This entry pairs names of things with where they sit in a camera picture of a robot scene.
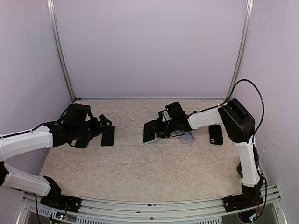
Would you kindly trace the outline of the lilac phone case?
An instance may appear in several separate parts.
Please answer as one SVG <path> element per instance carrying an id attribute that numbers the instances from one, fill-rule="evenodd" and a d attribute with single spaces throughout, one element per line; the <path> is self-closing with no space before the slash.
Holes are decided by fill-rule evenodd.
<path id="1" fill-rule="evenodd" d="M 195 141 L 195 137 L 190 131 L 183 133 L 182 131 L 177 130 L 176 134 L 179 136 L 182 144 L 188 144 Z"/>

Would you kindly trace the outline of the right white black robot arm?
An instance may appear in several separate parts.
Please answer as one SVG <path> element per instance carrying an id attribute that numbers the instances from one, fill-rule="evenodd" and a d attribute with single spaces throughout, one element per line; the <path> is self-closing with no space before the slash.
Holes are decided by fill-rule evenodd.
<path id="1" fill-rule="evenodd" d="M 224 126 L 229 139 L 235 143 L 242 169 L 242 193 L 223 198 L 226 212 L 242 210 L 263 203 L 263 177 L 258 169 L 259 158 L 255 144 L 255 120 L 247 109 L 232 99 L 187 115 L 179 102 L 174 102 L 158 113 L 156 120 L 143 126 L 143 143 L 157 138 L 169 138 L 173 132 L 182 135 L 202 127 Z"/>

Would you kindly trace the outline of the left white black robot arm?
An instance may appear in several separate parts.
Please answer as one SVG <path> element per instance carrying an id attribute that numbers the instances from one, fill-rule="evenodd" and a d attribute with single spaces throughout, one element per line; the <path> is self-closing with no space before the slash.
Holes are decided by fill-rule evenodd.
<path id="1" fill-rule="evenodd" d="M 62 194 L 59 185 L 48 176 L 37 176 L 10 166 L 6 161 L 20 154 L 68 144 L 83 149 L 89 142 L 112 127 L 103 114 L 95 117 L 89 105 L 73 103 L 57 121 L 0 137 L 0 185 L 41 197 L 40 203 L 51 208 L 77 213 L 81 198 Z"/>

